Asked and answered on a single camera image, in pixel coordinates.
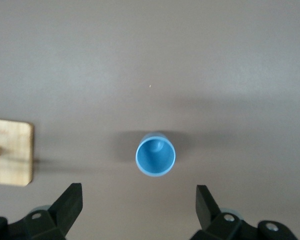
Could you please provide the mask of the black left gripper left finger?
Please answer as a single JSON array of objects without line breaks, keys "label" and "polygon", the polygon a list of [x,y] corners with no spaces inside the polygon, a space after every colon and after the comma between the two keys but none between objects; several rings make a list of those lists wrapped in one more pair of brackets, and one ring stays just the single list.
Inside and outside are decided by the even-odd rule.
[{"label": "black left gripper left finger", "polygon": [[83,209],[81,183],[72,183],[48,208],[23,218],[27,240],[64,240]]}]

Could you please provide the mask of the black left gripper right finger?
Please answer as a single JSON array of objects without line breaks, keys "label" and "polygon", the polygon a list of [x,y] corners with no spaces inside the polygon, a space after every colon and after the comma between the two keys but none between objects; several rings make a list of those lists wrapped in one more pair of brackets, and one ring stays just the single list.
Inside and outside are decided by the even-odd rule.
[{"label": "black left gripper right finger", "polygon": [[201,229],[192,240],[237,240],[242,221],[233,213],[222,212],[208,187],[196,186],[195,210]]}]

